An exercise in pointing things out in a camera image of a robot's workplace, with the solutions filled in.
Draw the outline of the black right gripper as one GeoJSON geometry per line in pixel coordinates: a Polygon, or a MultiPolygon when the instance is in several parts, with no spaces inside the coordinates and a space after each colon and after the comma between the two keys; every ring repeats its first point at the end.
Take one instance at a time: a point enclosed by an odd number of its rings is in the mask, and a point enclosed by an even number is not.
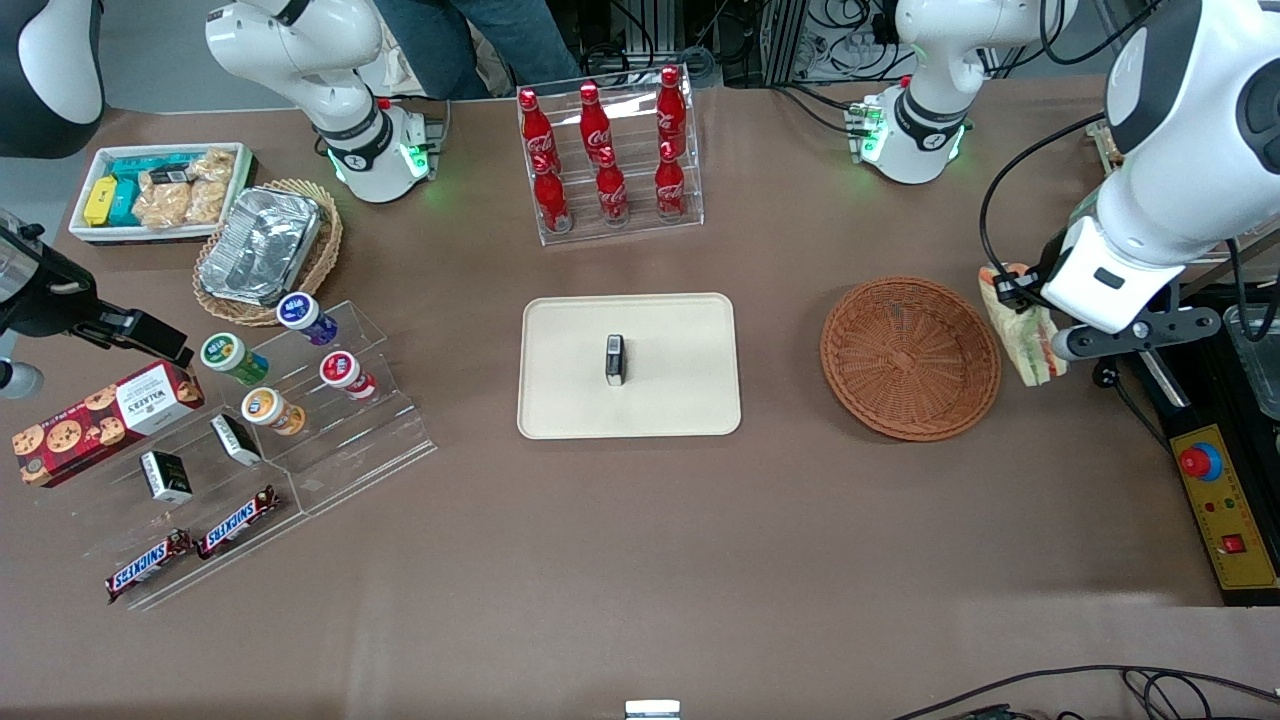
{"type": "Polygon", "coordinates": [[[100,304],[93,275],[45,245],[36,228],[3,229],[3,329],[32,338],[69,334],[102,338],[189,368],[188,336],[138,309],[100,304]]]}

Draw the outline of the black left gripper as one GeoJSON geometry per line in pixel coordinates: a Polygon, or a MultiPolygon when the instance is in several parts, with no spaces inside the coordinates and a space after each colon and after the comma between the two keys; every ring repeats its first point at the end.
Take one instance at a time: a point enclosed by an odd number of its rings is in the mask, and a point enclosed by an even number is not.
{"type": "Polygon", "coordinates": [[[1027,313],[1032,307],[1061,307],[1061,302],[1047,295],[1048,283],[1059,270],[1068,237],[1068,228],[1059,232],[1046,243],[1036,268],[1025,270],[998,268],[996,270],[996,299],[1015,313],[1027,313]]]}

